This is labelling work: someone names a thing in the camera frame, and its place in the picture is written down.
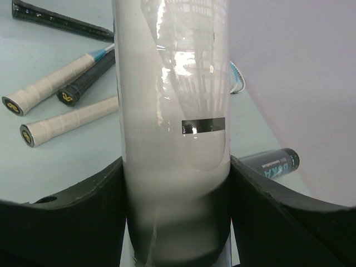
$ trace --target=shuttlecock tube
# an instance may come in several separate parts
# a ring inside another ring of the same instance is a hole
[[[296,171],[300,160],[292,149],[266,151],[256,155],[240,158],[240,160],[254,171],[270,179]]]
[[[228,3],[113,1],[137,266],[212,266],[230,234]]]

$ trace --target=badminton racket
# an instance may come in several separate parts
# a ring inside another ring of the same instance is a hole
[[[20,132],[28,146],[36,147],[58,135],[74,130],[117,110],[118,97],[113,96],[47,120],[23,124],[20,127]]]
[[[24,21],[36,22],[101,41],[113,42],[114,40],[113,32],[108,29],[79,21],[74,18],[69,18],[31,4],[24,3],[20,0],[12,0],[12,17]]]
[[[110,51],[98,63],[78,79],[57,92],[58,99],[68,107],[74,107],[82,95],[115,64],[115,52]]]
[[[236,93],[241,93],[243,90],[245,90],[245,79],[242,76],[241,72],[239,69],[233,64],[231,64],[231,71],[230,71],[230,93],[236,94]]]
[[[84,71],[88,70],[112,49],[113,44],[105,49],[87,53],[51,75],[40,79],[36,83],[9,96],[2,97],[2,102],[11,112],[18,116],[23,116],[35,105],[72,82]]]

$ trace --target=light blue table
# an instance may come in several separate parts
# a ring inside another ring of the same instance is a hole
[[[28,3],[112,29],[111,1],[28,0]],[[11,4],[0,0],[0,93],[8,95],[108,44],[11,17]],[[247,92],[231,96],[231,154],[236,157],[278,149],[270,131]],[[117,94],[111,68],[79,102],[78,107]],[[64,190],[104,169],[121,156],[117,113],[56,137],[35,149],[22,140],[19,127],[70,111],[56,96],[43,101],[24,117],[0,107],[0,199],[34,202]],[[277,180],[309,195],[295,172]],[[233,236],[233,263],[239,262]],[[132,248],[125,235],[122,265],[130,266]]]

